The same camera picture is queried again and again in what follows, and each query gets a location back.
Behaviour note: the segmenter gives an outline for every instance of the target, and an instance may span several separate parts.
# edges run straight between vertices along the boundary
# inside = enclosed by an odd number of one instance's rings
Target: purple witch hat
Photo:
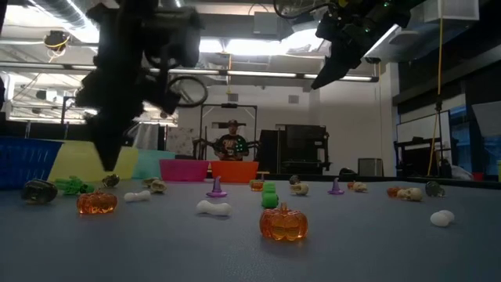
[[[226,197],[228,195],[228,193],[223,192],[221,190],[221,184],[219,183],[220,178],[221,178],[221,176],[218,176],[214,180],[214,185],[212,186],[212,191],[207,193],[207,195],[209,197]]]
[[[344,191],[339,188],[339,183],[337,182],[337,178],[334,178],[334,182],[332,183],[332,189],[327,191],[327,193],[331,195],[342,195]]]

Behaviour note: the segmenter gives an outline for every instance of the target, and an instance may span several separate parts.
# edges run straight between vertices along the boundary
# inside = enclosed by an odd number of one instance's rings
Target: orange pumpkin
[[[108,213],[113,212],[116,207],[117,197],[99,190],[94,193],[83,193],[77,200],[78,212],[81,214]]]
[[[263,237],[275,240],[298,240],[306,237],[308,220],[300,211],[291,211],[286,203],[264,210],[259,221]]]

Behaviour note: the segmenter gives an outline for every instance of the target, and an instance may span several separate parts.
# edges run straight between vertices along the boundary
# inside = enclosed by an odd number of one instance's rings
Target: teal bin
[[[138,162],[135,164],[133,179],[161,178],[160,160],[174,160],[175,153],[159,150],[138,150]]]

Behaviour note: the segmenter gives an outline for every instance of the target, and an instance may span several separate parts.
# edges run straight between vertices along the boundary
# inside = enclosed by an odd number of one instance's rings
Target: man
[[[242,161],[243,157],[249,155],[247,141],[242,136],[236,134],[238,122],[228,121],[229,134],[221,136],[214,144],[214,153],[221,161]]]

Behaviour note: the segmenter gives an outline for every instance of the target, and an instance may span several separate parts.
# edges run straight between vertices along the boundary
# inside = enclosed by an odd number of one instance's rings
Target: green dinosaur toy
[[[70,176],[70,179],[56,179],[54,185],[57,189],[64,191],[65,195],[94,192],[93,185],[85,184],[77,176]]]
[[[279,205],[279,197],[276,194],[275,183],[263,184],[261,197],[261,205],[263,208],[276,208],[276,206]]]

